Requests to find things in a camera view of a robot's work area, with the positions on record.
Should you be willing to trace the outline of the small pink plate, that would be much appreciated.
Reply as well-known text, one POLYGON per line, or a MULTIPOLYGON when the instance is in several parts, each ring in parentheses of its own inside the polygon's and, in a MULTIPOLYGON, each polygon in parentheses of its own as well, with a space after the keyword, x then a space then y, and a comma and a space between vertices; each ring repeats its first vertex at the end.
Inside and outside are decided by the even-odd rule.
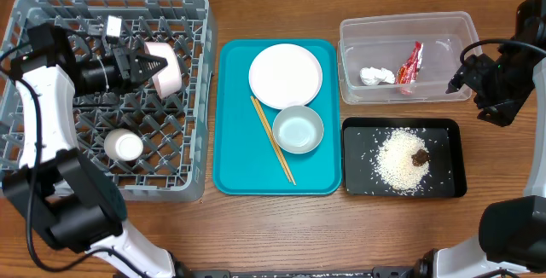
POLYGON ((165 99, 182 88, 182 74, 178 65, 177 55, 168 43, 145 43, 145 52, 150 55, 165 58, 167 66, 153 76, 154 87, 158 96, 165 99))

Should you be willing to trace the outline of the white plastic cup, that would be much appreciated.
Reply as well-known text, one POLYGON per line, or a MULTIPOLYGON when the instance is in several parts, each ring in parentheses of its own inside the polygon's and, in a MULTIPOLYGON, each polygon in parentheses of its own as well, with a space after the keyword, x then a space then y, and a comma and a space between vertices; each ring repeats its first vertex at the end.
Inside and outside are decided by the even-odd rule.
POLYGON ((109 132, 104 139, 104 150, 110 159, 132 161, 143 152, 141 138, 127 129, 116 129, 109 132))

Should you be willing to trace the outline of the red snack wrapper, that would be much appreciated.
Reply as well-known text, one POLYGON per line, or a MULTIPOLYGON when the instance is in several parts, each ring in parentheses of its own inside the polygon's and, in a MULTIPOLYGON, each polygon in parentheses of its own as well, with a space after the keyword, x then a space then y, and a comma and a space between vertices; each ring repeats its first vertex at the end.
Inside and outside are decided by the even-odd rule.
POLYGON ((411 95, 414 87, 412 84, 417 80, 421 68, 423 43, 415 42, 415 47, 409 59, 398 69, 396 84, 400 84, 399 92, 403 95, 411 95))

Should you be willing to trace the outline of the brown food scrap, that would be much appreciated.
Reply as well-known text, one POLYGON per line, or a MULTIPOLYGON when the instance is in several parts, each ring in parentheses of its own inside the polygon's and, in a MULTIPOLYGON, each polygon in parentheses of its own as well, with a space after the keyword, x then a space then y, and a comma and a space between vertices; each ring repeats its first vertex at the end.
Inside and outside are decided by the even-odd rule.
POLYGON ((419 149, 411 156, 413 166, 423 166, 430 160, 429 152, 424 149, 419 149))

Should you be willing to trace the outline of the white rice pile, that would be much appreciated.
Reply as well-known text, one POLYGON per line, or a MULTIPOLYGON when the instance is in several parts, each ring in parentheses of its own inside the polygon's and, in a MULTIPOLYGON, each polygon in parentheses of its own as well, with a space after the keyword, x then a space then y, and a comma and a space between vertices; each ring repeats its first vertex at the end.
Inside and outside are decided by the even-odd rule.
POLYGON ((369 150, 361 161, 371 168, 371 181, 365 194, 393 194, 422 197, 426 194, 452 194, 453 167, 447 131, 434 128, 387 127, 372 130, 369 150), (429 152, 430 160, 413 166, 411 156, 419 149, 429 152))

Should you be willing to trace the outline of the clear plastic wrap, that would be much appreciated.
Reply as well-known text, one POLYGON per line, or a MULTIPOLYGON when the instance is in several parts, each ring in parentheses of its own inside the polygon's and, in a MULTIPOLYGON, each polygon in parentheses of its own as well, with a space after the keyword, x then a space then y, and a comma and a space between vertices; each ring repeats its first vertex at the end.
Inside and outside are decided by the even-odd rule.
POLYGON ((364 67, 360 70, 359 76, 367 86, 375 86, 380 83, 394 84, 396 81, 393 72, 384 67, 364 67))

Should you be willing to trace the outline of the grey round bowl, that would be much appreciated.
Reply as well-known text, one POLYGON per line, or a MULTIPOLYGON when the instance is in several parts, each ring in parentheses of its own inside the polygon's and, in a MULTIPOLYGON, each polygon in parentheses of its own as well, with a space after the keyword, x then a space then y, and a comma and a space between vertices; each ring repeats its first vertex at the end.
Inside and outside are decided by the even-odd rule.
POLYGON ((313 151, 324 135, 322 119, 307 106, 292 106, 282 109, 272 126, 273 136, 280 148, 293 154, 313 151))

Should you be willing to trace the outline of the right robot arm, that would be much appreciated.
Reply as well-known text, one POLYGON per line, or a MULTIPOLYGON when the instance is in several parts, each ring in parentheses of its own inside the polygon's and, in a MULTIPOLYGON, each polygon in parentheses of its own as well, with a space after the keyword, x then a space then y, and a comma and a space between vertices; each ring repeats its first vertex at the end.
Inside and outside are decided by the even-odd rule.
POLYGON ((517 277, 545 271, 545 0, 525 0, 516 12, 515 34, 498 39, 499 57, 460 54, 461 66, 447 86, 474 91, 478 118, 511 125, 531 93, 537 124, 531 173, 522 197, 489 205, 478 233, 451 248, 431 250, 409 277, 517 277))

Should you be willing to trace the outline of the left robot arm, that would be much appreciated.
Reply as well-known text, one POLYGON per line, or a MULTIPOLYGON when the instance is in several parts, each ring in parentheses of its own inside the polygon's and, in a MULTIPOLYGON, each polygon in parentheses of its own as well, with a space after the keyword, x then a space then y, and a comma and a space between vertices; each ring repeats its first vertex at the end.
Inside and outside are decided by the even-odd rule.
POLYGON ((26 237, 80 260, 100 258, 128 277, 181 277, 183 265, 129 221, 118 187, 79 148, 73 100, 99 92, 126 94, 167 66, 166 59, 129 49, 118 34, 103 57, 78 60, 70 32, 43 23, 8 50, 8 77, 23 104, 24 143, 3 193, 25 218, 26 237))

